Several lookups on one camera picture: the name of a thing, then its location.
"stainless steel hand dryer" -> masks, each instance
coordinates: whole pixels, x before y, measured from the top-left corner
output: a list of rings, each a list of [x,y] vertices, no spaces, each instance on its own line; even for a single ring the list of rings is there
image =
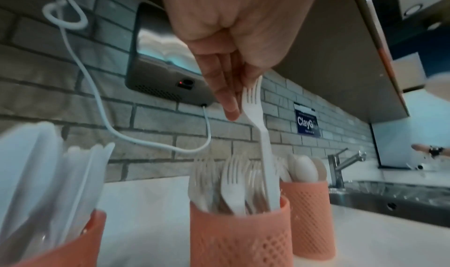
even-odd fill
[[[188,46],[175,36],[166,12],[142,3],[136,14],[126,86],[193,105],[216,99]]]

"vent grille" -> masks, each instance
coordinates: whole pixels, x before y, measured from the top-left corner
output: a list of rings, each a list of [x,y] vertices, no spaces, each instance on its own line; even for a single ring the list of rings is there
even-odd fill
[[[160,97],[160,98],[164,98],[164,99],[174,100],[177,102],[181,102],[181,100],[183,100],[183,98],[180,95],[172,94],[172,93],[169,93],[169,92],[166,92],[163,90],[158,90],[155,88],[151,88],[146,85],[136,85],[136,89],[142,93],[154,95],[156,97]]]

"stainless steel sink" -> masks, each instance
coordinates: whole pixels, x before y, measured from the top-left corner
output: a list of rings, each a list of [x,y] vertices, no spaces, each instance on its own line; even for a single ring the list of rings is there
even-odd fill
[[[330,203],[450,228],[450,208],[394,197],[330,189]]]

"light fixture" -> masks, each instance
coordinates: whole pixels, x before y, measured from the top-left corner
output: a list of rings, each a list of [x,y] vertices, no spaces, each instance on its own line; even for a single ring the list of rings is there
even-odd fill
[[[412,6],[411,8],[409,8],[405,11],[405,14],[404,14],[405,17],[410,16],[414,13],[417,13],[420,9],[422,9],[422,7],[423,7],[423,4],[417,4],[417,5]]]
[[[432,31],[432,30],[436,30],[437,28],[439,28],[442,25],[441,21],[435,22],[431,25],[428,26],[427,30],[428,31]]]

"blue wall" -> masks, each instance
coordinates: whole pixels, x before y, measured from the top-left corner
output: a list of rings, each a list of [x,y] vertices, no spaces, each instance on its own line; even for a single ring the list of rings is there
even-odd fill
[[[450,26],[426,31],[390,47],[394,60],[415,52],[419,52],[427,76],[450,71]]]

